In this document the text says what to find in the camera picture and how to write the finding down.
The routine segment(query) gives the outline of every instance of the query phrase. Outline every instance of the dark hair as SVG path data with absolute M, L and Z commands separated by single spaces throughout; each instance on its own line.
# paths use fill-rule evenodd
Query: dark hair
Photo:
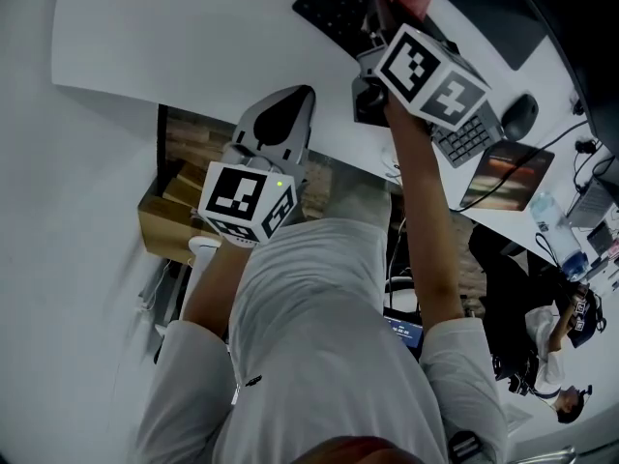
M 578 394 L 578 404 L 572 408 L 572 411 L 566 413 L 562 409 L 557 411 L 557 419 L 559 422 L 563 424 L 570 424 L 578 419 L 580 413 L 582 412 L 582 408 L 584 407 L 584 393 Z

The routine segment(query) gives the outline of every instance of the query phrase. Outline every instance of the white t-shirt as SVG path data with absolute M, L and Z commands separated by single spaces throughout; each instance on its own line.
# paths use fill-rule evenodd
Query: white t-shirt
M 555 393 L 561 389 L 565 379 L 562 351 L 548 352 L 548 341 L 559 319 L 553 314 L 550 305 L 537 307 L 526 313 L 526 331 L 538 348 L 540 365 L 535 380 L 535 390 L 539 393 Z M 559 395 L 552 398 L 542 398 L 546 404 L 552 405 Z
M 170 324 L 139 461 L 289 463 L 330 438 L 372 435 L 433 464 L 471 430 L 503 462 L 482 322 L 435 326 L 417 363 L 381 314 L 385 246 L 383 231 L 350 220 L 283 228 L 243 275 L 230 356 L 209 331 Z

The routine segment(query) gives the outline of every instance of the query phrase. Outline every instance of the white floor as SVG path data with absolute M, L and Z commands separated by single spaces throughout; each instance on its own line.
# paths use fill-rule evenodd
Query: white floor
M 125 462 L 153 366 L 134 307 L 157 108 L 51 85 L 54 4 L 0 0 L 0 453 Z

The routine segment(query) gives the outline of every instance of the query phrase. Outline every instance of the black pants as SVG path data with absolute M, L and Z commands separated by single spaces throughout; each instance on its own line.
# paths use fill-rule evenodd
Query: black pants
M 526 363 L 535 344 L 526 332 L 524 315 L 531 309 L 551 305 L 545 281 L 537 278 L 544 261 L 527 255 L 531 276 L 501 250 L 510 241 L 496 232 L 477 225 L 469 240 L 469 249 L 486 273 L 484 329 L 490 352 L 501 360 L 497 379 L 512 376 Z

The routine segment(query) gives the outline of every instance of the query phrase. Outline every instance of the person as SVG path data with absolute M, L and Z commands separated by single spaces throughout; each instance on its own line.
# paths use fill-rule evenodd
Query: person
M 482 322 L 460 303 L 426 124 L 394 98 L 385 114 L 426 336 L 420 362 L 382 317 L 390 195 L 369 174 L 339 174 L 323 219 L 280 228 L 253 251 L 223 241 L 167 329 L 139 462 L 434 464 L 462 431 L 477 436 L 478 459 L 504 462 L 507 424 Z
M 552 304 L 563 292 L 545 278 L 537 278 L 541 258 L 527 254 L 529 275 L 510 256 L 501 254 L 509 240 L 477 225 L 469 249 L 486 273 L 484 327 L 490 352 L 501 361 L 498 378 L 519 372 L 536 353 L 532 393 L 556 411 L 562 423 L 575 421 L 584 407 L 584 395 L 574 386 L 564 389 L 563 339 L 572 329 L 574 304 L 560 316 Z

